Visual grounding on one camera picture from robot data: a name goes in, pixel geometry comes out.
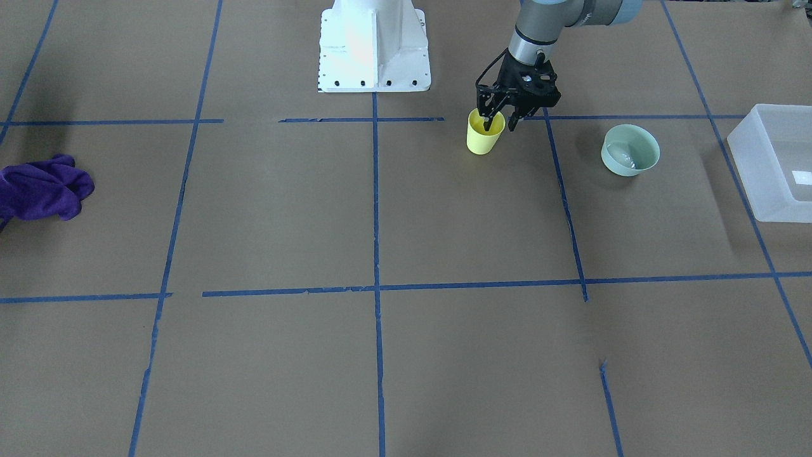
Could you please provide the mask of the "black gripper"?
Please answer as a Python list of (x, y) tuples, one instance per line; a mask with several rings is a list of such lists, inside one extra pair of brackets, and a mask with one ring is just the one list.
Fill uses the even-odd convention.
[(478, 132), (488, 134), (504, 107), (513, 106), (507, 129), (514, 132), (519, 122), (530, 116), (530, 110), (556, 106), (561, 98), (557, 78), (551, 61), (543, 56), (530, 65), (513, 56), (498, 56), (476, 79), (476, 109), (481, 121)]

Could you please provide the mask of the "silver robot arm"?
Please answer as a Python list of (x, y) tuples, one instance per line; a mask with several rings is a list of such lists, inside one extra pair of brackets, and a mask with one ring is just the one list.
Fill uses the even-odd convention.
[(507, 48), (487, 67), (499, 64), (493, 84), (476, 79), (476, 110), (489, 131), (505, 107), (513, 108), (506, 121), (513, 132), (519, 121), (542, 108), (556, 106), (561, 93), (551, 63), (554, 45), (565, 28), (629, 23), (641, 1), (524, 1)]

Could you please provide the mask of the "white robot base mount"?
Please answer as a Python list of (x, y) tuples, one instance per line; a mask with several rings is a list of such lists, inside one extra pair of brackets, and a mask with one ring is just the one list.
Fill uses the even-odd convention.
[(321, 12), (317, 90), (430, 90), (426, 15), (412, 1), (334, 1)]

